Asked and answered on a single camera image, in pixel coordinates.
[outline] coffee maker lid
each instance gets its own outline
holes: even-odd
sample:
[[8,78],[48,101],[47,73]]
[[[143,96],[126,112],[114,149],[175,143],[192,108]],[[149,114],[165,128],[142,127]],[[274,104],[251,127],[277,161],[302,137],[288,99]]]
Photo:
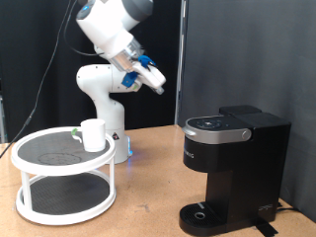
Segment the coffee maker lid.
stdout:
[[251,126],[234,117],[190,118],[183,127],[186,138],[204,144],[224,144],[247,141]]

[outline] two-tier stand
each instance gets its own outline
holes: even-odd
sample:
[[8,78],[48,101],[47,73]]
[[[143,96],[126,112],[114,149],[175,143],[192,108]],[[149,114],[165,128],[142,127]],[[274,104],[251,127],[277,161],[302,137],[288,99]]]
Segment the two-tier stand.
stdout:
[[[32,133],[12,148],[12,163],[21,170],[17,210],[26,219],[46,225],[67,225],[91,219],[116,199],[114,140],[100,152],[86,152],[74,140],[74,127]],[[81,136],[80,127],[76,135]],[[110,176],[96,170],[110,163]]]

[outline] wooden table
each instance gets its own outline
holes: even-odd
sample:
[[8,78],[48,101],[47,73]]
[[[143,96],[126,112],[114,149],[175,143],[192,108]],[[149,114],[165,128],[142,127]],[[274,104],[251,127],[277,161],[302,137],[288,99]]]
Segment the wooden table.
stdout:
[[[181,128],[169,125],[126,134],[131,138],[133,155],[116,165],[115,203],[102,215],[69,226],[36,225],[20,217],[15,199],[21,173],[11,163],[10,149],[0,160],[0,236],[188,236],[179,227],[179,211],[187,204],[204,200],[206,174],[184,165]],[[101,170],[109,172],[109,166]],[[316,236],[315,223],[298,212],[279,213],[272,226],[279,232],[278,237]],[[263,237],[255,227],[221,236]]]

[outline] cable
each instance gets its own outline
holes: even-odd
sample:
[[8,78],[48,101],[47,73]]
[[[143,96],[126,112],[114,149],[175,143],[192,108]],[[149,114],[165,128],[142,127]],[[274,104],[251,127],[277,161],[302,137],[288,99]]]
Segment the cable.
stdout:
[[298,212],[300,212],[300,210],[297,209],[297,208],[289,207],[289,208],[279,208],[279,209],[276,210],[276,213],[279,213],[279,212],[284,211],[284,210],[293,210],[293,211],[298,211]]
[[73,10],[74,6],[76,5],[77,1],[78,1],[78,0],[76,0],[76,1],[73,3],[73,5],[72,5],[72,7],[71,7],[71,10],[70,10],[70,12],[69,12],[69,16],[68,16],[68,19],[67,19],[67,22],[66,22],[66,26],[65,26],[65,29],[64,29],[64,31],[63,31],[63,39],[65,40],[66,44],[67,44],[72,50],[74,50],[75,52],[77,52],[77,53],[79,53],[79,54],[82,54],[82,55],[85,55],[85,56],[99,56],[99,55],[101,55],[101,54],[104,54],[103,52],[101,52],[101,53],[86,53],[86,52],[81,52],[81,51],[77,50],[76,48],[74,48],[73,46],[71,46],[71,45],[69,44],[69,42],[67,41],[66,32],[67,32],[67,28],[68,28],[68,23],[69,23],[70,18],[71,18],[72,10]]
[[67,9],[66,9],[66,12],[65,12],[65,15],[63,16],[63,19],[62,19],[62,22],[61,22],[61,25],[60,25],[60,28],[58,30],[58,35],[57,35],[57,41],[56,41],[56,44],[55,44],[55,48],[53,50],[53,53],[52,53],[52,56],[50,58],[50,62],[45,70],[45,73],[43,74],[42,78],[41,78],[41,82],[40,82],[40,85],[39,85],[39,91],[38,91],[38,95],[37,95],[37,100],[36,100],[36,104],[30,114],[30,116],[28,117],[28,119],[26,120],[26,122],[24,123],[22,129],[19,131],[19,133],[16,135],[15,138],[13,138],[13,140],[10,142],[10,144],[6,147],[6,149],[2,152],[2,154],[0,155],[0,159],[2,158],[2,156],[6,153],[6,151],[10,148],[10,146],[16,141],[16,139],[20,136],[20,134],[24,131],[24,129],[26,128],[26,126],[30,123],[32,117],[33,117],[33,114],[35,113],[36,109],[37,109],[37,106],[38,106],[38,101],[39,101],[39,96],[40,96],[40,91],[41,91],[41,86],[42,86],[42,83],[46,77],[46,74],[48,72],[48,69],[50,68],[50,65],[51,65],[51,62],[52,60],[54,59],[55,57],[55,54],[56,54],[56,51],[57,51],[57,47],[58,47],[58,43],[59,43],[59,37],[60,37],[60,32],[61,32],[61,29],[62,29],[62,26],[65,22],[65,19],[67,17],[67,13],[68,13],[68,10],[69,10],[69,7],[70,7],[70,4],[71,4],[71,1],[72,0],[69,0],[69,3],[68,3],[68,6],[67,6]]

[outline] round tray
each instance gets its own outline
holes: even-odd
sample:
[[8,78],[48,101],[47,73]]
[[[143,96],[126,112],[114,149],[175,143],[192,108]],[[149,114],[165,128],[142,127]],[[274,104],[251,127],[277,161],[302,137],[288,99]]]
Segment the round tray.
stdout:
[[[107,135],[100,152],[86,152],[71,136],[73,126],[51,128],[20,139],[12,148],[12,163],[20,170],[43,176],[69,176],[97,169],[114,158],[115,142]],[[76,135],[81,134],[77,127]]]

